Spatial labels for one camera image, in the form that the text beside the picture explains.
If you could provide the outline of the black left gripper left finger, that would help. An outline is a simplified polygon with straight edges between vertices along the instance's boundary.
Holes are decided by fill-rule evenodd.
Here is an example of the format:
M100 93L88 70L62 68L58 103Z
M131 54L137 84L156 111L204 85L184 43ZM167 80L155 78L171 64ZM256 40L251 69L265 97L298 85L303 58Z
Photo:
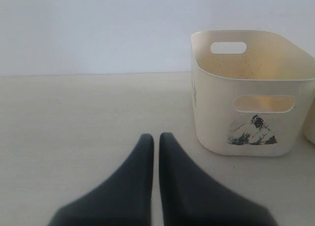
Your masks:
M59 208L51 226L150 226L154 139L142 134L122 165L102 184Z

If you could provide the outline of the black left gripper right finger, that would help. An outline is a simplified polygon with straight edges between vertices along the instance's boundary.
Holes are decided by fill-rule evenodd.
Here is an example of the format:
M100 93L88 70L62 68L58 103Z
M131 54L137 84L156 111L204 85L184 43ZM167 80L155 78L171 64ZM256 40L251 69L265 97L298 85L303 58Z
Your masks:
M166 226L276 226L270 211L203 171L174 135L159 138L159 188Z

